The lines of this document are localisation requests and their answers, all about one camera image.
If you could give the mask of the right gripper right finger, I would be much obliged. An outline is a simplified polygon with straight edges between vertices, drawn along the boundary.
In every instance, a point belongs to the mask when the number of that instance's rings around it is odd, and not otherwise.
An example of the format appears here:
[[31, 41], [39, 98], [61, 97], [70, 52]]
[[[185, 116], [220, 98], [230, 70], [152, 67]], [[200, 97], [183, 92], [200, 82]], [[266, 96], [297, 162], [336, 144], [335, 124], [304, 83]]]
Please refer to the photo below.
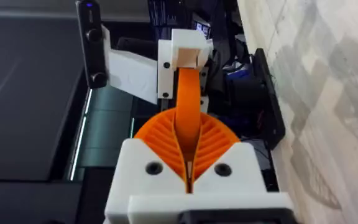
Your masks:
[[254, 147], [218, 119], [201, 114], [191, 171], [193, 194], [266, 193]]

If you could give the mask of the orange wedge finger of the left gripper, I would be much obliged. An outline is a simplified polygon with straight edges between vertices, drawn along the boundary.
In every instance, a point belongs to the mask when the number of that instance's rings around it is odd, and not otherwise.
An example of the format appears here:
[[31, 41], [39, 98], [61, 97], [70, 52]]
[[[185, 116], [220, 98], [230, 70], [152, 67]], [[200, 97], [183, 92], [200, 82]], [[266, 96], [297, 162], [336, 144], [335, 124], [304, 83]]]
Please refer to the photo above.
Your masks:
[[175, 132], [184, 153], [195, 153], [201, 131], [200, 73], [194, 68], [178, 69]]

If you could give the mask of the bare white finger of the left gripper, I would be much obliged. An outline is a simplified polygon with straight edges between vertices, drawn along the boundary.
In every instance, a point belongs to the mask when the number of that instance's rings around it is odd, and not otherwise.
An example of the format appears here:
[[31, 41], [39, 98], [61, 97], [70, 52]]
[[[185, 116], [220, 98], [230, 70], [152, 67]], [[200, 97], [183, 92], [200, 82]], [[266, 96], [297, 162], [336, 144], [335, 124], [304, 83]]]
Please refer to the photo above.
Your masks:
[[201, 71], [214, 46], [199, 30], [172, 29], [171, 39], [158, 41], [157, 98], [172, 99], [174, 73], [179, 68]]

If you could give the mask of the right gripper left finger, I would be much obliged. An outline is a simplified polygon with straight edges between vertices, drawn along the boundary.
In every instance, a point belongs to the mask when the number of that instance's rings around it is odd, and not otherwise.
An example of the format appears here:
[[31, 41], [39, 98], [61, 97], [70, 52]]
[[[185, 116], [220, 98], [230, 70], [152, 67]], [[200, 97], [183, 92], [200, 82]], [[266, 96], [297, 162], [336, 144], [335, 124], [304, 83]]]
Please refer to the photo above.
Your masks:
[[175, 110], [165, 110], [122, 143], [104, 221], [178, 223], [187, 190], [185, 160], [175, 132]]

